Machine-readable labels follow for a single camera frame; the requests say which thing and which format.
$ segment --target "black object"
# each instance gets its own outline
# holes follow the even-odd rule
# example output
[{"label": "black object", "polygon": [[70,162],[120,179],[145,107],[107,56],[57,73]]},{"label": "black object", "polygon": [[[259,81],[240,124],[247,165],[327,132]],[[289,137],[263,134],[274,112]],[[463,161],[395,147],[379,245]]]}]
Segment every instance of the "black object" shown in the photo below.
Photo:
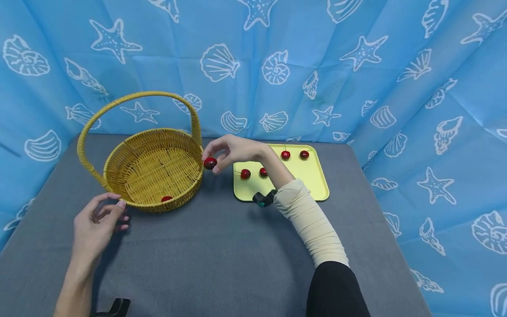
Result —
[{"label": "black object", "polygon": [[273,189],[268,193],[268,195],[264,196],[263,194],[257,192],[252,198],[252,200],[259,205],[260,207],[267,207],[273,203],[275,200],[275,195],[278,191]]},{"label": "black object", "polygon": [[128,308],[130,306],[130,299],[115,298],[111,309],[108,312],[98,312],[91,317],[126,317]]},{"label": "black object", "polygon": [[326,261],[313,274],[307,317],[371,317],[354,272],[345,264]]}]

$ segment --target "yellow tray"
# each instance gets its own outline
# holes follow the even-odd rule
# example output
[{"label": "yellow tray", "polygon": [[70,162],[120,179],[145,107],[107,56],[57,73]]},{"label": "yellow tray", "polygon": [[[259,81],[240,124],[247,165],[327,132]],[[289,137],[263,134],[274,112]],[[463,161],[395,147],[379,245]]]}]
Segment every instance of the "yellow tray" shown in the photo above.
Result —
[{"label": "yellow tray", "polygon": [[[311,196],[317,201],[326,200],[329,197],[329,187],[325,181],[324,172],[320,166],[316,150],[308,145],[294,144],[268,144],[278,155],[282,151],[289,151],[291,157],[284,161],[280,159],[285,166],[291,171],[295,178],[301,179],[306,187],[310,190]],[[310,156],[306,160],[299,157],[299,153],[306,150]],[[266,196],[275,187],[268,177],[262,178],[259,170],[262,165],[258,162],[241,162],[234,163],[234,195],[242,201],[252,201],[257,192]],[[248,169],[251,176],[247,180],[243,180],[240,176],[242,169]]]}]

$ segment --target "gray table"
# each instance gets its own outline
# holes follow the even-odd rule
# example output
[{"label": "gray table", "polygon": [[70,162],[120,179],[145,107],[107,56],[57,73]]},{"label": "gray table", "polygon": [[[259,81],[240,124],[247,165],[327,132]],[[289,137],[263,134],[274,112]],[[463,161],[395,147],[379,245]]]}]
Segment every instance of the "gray table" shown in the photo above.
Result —
[{"label": "gray table", "polygon": [[[90,135],[101,169],[124,135]],[[50,316],[68,265],[73,219],[103,192],[81,166],[76,140],[62,155],[0,255],[0,316]],[[340,236],[372,316],[430,316],[352,149],[312,144],[331,195],[320,203]],[[130,210],[131,228],[103,255],[94,297],[129,316],[304,316],[313,263],[277,210],[238,201],[232,169],[206,172],[197,195],[170,213]]]}]

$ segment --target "person's left hand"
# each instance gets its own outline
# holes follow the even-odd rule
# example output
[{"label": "person's left hand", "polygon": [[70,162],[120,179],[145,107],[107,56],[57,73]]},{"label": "person's left hand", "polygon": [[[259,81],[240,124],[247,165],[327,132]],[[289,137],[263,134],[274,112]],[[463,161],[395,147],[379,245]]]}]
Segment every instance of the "person's left hand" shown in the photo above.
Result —
[{"label": "person's left hand", "polygon": [[105,205],[95,213],[99,204],[106,199],[119,199],[121,195],[105,193],[95,196],[74,219],[74,244],[72,259],[80,265],[93,266],[100,258],[115,231],[128,228],[127,224],[118,225],[117,221],[128,221],[124,216],[125,201],[116,205]]}]

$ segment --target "blue curtain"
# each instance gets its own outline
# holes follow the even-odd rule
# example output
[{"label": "blue curtain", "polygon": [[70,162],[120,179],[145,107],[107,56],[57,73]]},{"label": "blue curtain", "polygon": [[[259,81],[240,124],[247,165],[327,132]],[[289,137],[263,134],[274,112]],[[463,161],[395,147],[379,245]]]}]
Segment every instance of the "blue curtain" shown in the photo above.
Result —
[{"label": "blue curtain", "polygon": [[[162,90],[204,137],[350,144],[434,315],[507,316],[506,17],[497,0],[5,2],[0,247],[95,112]],[[138,99],[92,132],[155,127],[189,114]]]}]

